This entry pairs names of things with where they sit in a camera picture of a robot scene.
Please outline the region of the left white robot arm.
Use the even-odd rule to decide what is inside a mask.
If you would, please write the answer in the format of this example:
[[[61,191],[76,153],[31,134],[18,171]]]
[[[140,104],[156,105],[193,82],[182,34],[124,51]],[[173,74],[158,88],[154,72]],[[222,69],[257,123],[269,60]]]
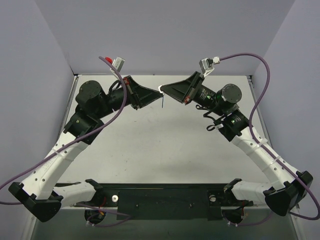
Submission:
[[[83,83],[75,97],[75,113],[48,153],[48,160],[22,182],[13,182],[9,192],[42,223],[70,205],[84,202],[99,205],[103,200],[103,187],[96,181],[88,179],[58,187],[58,180],[102,131],[103,117],[120,113],[128,105],[139,110],[162,96],[159,91],[139,85],[131,76],[116,80],[108,93],[95,80]]]

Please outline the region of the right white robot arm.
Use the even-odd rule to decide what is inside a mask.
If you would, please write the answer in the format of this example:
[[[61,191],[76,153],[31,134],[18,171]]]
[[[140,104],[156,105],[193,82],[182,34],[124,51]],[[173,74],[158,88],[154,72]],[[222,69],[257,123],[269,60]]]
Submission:
[[[161,85],[158,89],[182,104],[195,102],[197,109],[206,111],[205,118],[216,114],[219,118],[214,118],[207,130],[218,130],[267,177],[268,183],[233,180],[224,187],[224,201],[230,205],[238,201],[263,203],[275,214],[285,216],[306,196],[305,186],[311,185],[312,175],[288,164],[270,147],[267,139],[249,125],[249,119],[239,110],[242,92],[237,85],[229,83],[215,92],[204,86],[203,81],[204,76],[196,71],[183,81]]]

